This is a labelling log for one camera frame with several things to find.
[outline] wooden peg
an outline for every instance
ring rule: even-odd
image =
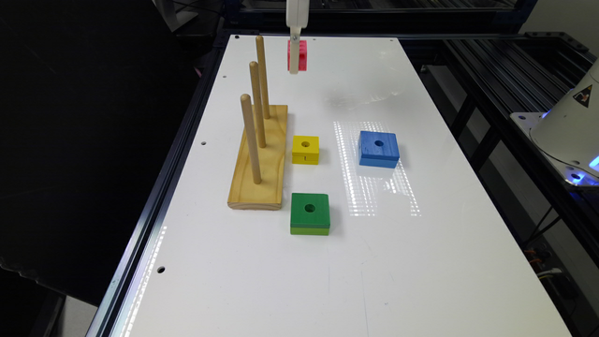
[[[245,137],[247,138],[254,183],[262,183],[260,160],[258,159],[258,148],[256,146],[256,130],[254,129],[254,114],[252,113],[252,100],[248,94],[241,95],[241,111],[243,112],[243,122],[245,123]]]
[[[256,126],[258,132],[258,146],[266,147],[264,135],[264,119],[262,118],[262,97],[260,96],[260,76],[258,75],[258,63],[250,62],[250,76],[252,77],[252,95],[254,96],[254,112],[256,113]]]
[[[264,119],[270,118],[269,85],[266,80],[266,56],[264,55],[264,37],[256,37],[258,67],[260,68],[260,93],[262,94],[262,112]]]

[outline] red block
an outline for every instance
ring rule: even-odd
[[[301,40],[299,42],[299,71],[306,71],[308,68],[308,42]],[[287,41],[287,71],[289,71],[289,59],[291,58],[291,41]]]

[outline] cable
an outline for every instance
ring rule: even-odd
[[[551,210],[553,210],[553,206],[549,206],[549,209],[545,212],[545,215],[543,215],[541,220],[539,220],[539,222],[536,224],[536,227],[533,229],[533,232],[531,232],[531,236],[529,236],[528,240],[522,244],[523,247],[526,247],[528,242],[531,241],[531,238],[534,236],[534,233],[536,233],[536,231],[541,227],[541,225],[543,224],[543,221],[545,221],[545,218],[547,218],[547,216],[549,215]]]
[[[593,330],[591,331],[591,333],[589,333],[589,334],[587,335],[587,337],[591,337],[591,336],[592,336],[592,335],[593,335],[595,332],[597,332],[597,330],[598,330],[598,329],[599,329],[599,325],[597,325],[597,326],[595,327],[595,329],[593,329]]]
[[[179,2],[179,1],[173,1],[173,0],[169,0],[169,1],[171,3],[173,3],[173,4],[182,5],[182,6],[184,6],[184,8],[191,7],[191,8],[195,8],[195,9],[202,9],[202,10],[206,10],[206,11],[209,11],[209,12],[212,12],[212,13],[216,13],[216,14],[218,14],[220,16],[223,16],[223,14],[221,14],[221,12],[218,12],[216,10],[207,9],[207,8],[204,8],[204,7],[192,6],[191,4],[195,3],[196,1],[194,1],[191,4],[185,4],[185,3],[182,3],[182,2]]]
[[[194,4],[196,4],[196,3],[200,2],[200,1],[202,1],[202,0],[196,0],[196,1],[192,1],[192,2],[190,2],[189,4],[185,4],[185,6],[183,6],[183,7],[179,8],[179,9],[177,9],[177,10],[176,10],[176,12],[177,12],[177,13],[179,13],[180,11],[182,11],[182,10],[186,9],[187,7],[194,6]],[[204,4],[204,5],[216,4],[216,3],[218,3],[218,2],[222,2],[222,1],[223,1],[223,0],[214,0],[214,1],[210,2],[209,4]]]
[[[549,270],[549,271],[541,271],[541,272],[538,272],[538,273],[536,274],[536,277],[541,277],[541,276],[545,276],[545,275],[554,275],[554,274],[558,274],[558,273],[563,273],[563,271],[562,271],[561,269],[559,269],[559,268],[552,268],[552,269],[551,269],[551,270]]]
[[[545,234],[546,231],[550,230],[560,220],[562,220],[562,217],[558,215],[555,219],[553,219],[553,221],[551,221],[547,226],[545,226],[545,228],[543,228],[540,232],[533,235],[526,243],[528,244],[529,242],[533,242],[536,239],[540,238],[543,234]]]
[[[572,300],[574,301],[574,308],[572,308],[572,311],[570,312],[570,318],[572,318],[572,315],[574,314],[574,311],[576,311],[577,307],[578,307],[577,299],[573,298]]]

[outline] square block with hole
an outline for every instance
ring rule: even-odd
[[[318,137],[293,136],[291,162],[293,164],[318,165]]]
[[[329,228],[329,195],[291,194],[291,234],[328,235]]]
[[[397,138],[393,133],[360,131],[359,164],[394,169],[400,160]]]

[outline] wooden base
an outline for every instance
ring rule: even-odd
[[[228,193],[228,207],[234,210],[281,209],[283,171],[285,167],[285,137],[287,133],[287,106],[270,106],[270,118],[264,120],[266,147],[258,147],[262,183],[252,178],[250,155],[245,131],[241,136],[235,173]]]

